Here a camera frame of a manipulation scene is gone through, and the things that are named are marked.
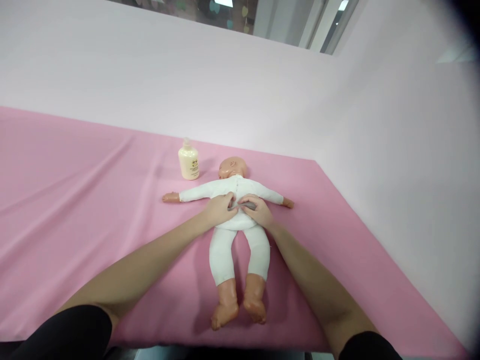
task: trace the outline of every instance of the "pink wall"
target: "pink wall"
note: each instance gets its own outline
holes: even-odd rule
[[[477,79],[436,64],[457,28],[434,4],[362,0],[328,56],[109,1],[10,1],[0,105],[315,159],[470,346]]]

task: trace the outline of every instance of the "doll face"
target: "doll face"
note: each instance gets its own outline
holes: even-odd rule
[[[233,156],[223,160],[218,170],[219,179],[228,179],[234,175],[247,176],[247,163],[241,157]]]

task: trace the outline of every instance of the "pink table cover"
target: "pink table cover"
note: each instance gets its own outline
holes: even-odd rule
[[[93,276],[182,223],[206,200],[164,204],[164,193],[217,179],[241,156],[250,177],[295,201],[270,208],[347,288],[404,356],[459,358],[464,348],[312,160],[196,142],[201,176],[183,180],[178,138],[0,107],[0,341],[24,340]],[[271,242],[267,323],[242,309],[210,329],[217,292],[212,232],[198,238],[121,322],[112,344],[326,351],[309,306]],[[250,250],[232,246],[238,297]]]

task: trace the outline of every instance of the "cream-colored bottle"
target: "cream-colored bottle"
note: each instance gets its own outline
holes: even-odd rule
[[[178,150],[181,175],[187,180],[195,180],[199,177],[199,152],[190,145],[190,139],[183,139],[183,146]]]

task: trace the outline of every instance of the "white onesie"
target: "white onesie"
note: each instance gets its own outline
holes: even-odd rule
[[[180,201],[184,203],[203,198],[214,198],[229,192],[235,194],[237,201],[247,194],[255,194],[275,204],[281,205],[284,202],[284,197],[279,193],[241,175],[207,182],[193,189],[182,191],[179,197]],[[270,265],[270,244],[267,235],[263,227],[240,209],[232,219],[216,226],[213,230],[210,242],[210,269],[217,286],[235,277],[232,243],[239,230],[243,231],[250,246],[248,273],[260,275],[265,281],[267,280]]]

